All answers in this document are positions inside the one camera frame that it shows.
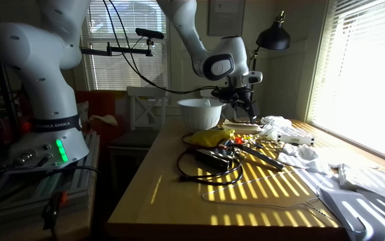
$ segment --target window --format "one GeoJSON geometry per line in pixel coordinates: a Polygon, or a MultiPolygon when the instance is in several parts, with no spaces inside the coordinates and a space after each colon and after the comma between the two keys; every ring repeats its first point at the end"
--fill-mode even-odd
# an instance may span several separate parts
{"type": "Polygon", "coordinates": [[[385,0],[330,7],[308,121],[385,157],[385,0]]]}
{"type": "MultiPolygon", "coordinates": [[[[125,49],[129,45],[130,49],[146,50],[146,38],[137,36],[136,28],[165,34],[165,18],[155,0],[92,0],[85,26],[82,38],[85,45],[101,51],[106,50],[106,43],[110,47],[125,49]]],[[[136,66],[138,73],[153,83],[165,86],[167,40],[164,38],[163,40],[152,39],[152,42],[153,46],[149,47],[152,57],[124,54],[128,62],[120,53],[113,53],[114,57],[86,55],[89,89],[125,90],[126,86],[146,86],[130,66],[136,66]]]]}

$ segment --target window blinds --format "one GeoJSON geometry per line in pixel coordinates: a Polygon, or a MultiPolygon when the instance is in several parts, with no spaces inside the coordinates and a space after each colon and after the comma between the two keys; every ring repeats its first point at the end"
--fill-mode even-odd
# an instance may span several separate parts
{"type": "MultiPolygon", "coordinates": [[[[112,0],[112,3],[92,0],[84,40],[93,50],[105,51],[106,43],[112,47],[129,46],[130,49],[146,50],[146,39],[137,36],[136,28],[165,34],[165,18],[155,0],[112,0]]],[[[120,53],[113,53],[114,57],[88,57],[89,86],[93,90],[125,90],[126,86],[146,86],[132,67],[136,67],[146,79],[165,86],[167,40],[152,39],[152,42],[152,57],[122,55],[120,53]]]]}
{"type": "Polygon", "coordinates": [[[385,0],[330,6],[307,118],[385,156],[385,0]]]}

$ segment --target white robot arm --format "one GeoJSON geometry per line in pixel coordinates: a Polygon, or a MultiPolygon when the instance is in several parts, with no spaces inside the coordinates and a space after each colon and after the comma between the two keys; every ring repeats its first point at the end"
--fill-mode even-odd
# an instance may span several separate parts
{"type": "Polygon", "coordinates": [[[73,90],[60,70],[80,59],[78,39],[90,0],[37,0],[38,27],[0,23],[0,61],[20,77],[32,106],[32,133],[9,150],[21,168],[64,168],[88,154],[73,90]]]}
{"type": "Polygon", "coordinates": [[[247,54],[239,36],[221,38],[219,45],[207,51],[195,28],[196,0],[156,0],[164,15],[176,28],[185,46],[192,69],[197,77],[208,81],[228,79],[228,87],[215,89],[212,95],[221,102],[241,107],[251,122],[256,118],[249,101],[248,85],[261,81],[261,73],[248,71],[247,54]]]}

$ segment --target white bowl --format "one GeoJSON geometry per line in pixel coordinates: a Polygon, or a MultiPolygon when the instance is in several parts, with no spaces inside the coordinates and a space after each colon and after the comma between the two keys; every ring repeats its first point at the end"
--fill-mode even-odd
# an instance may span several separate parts
{"type": "Polygon", "coordinates": [[[192,132],[215,128],[223,106],[217,99],[181,99],[177,105],[184,125],[192,132]]]}

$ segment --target green light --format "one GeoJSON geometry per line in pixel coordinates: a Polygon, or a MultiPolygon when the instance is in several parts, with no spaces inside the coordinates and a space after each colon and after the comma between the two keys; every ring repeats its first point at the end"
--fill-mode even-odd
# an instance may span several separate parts
{"type": "Polygon", "coordinates": [[[62,142],[60,140],[56,140],[56,146],[57,146],[57,152],[60,154],[60,158],[62,162],[68,162],[68,156],[66,152],[64,150],[62,142]]]}

